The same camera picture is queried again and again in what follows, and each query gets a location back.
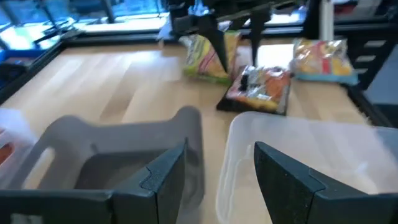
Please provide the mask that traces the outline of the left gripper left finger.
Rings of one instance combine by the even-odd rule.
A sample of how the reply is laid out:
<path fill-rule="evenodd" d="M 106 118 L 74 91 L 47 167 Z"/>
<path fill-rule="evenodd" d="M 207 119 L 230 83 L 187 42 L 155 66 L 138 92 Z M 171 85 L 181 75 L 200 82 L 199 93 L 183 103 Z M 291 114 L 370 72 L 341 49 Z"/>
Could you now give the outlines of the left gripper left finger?
<path fill-rule="evenodd" d="M 168 149 L 114 188 L 117 223 L 175 223 L 185 185 L 188 141 Z"/>

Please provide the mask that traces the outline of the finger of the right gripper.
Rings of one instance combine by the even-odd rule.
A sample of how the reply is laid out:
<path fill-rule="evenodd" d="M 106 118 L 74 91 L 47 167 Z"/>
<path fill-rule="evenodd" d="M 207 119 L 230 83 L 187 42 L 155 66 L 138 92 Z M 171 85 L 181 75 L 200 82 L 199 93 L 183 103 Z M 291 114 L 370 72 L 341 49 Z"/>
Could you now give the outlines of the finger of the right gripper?
<path fill-rule="evenodd" d="M 228 72 L 228 58 L 224 41 L 224 32 L 219 30 L 218 21 L 212 14 L 198 18 L 198 33 L 212 44 L 225 72 Z"/>
<path fill-rule="evenodd" d="M 264 24 L 271 19 L 270 9 L 259 9 L 252 11 L 250 15 L 251 20 L 251 31 L 250 31 L 250 41 L 252 49 L 252 64 L 257 65 L 257 51 L 260 46 L 260 41 L 262 39 L 262 31 L 264 30 Z"/>

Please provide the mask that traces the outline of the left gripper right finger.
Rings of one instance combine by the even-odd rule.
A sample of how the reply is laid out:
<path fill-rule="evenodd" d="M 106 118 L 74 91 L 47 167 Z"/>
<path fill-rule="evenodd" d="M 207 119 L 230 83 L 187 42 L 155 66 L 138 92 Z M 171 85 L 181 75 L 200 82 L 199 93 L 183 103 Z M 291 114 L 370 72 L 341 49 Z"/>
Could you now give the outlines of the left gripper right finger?
<path fill-rule="evenodd" d="M 273 223 L 353 223 L 346 203 L 367 196 L 264 142 L 254 145 L 254 166 Z"/>

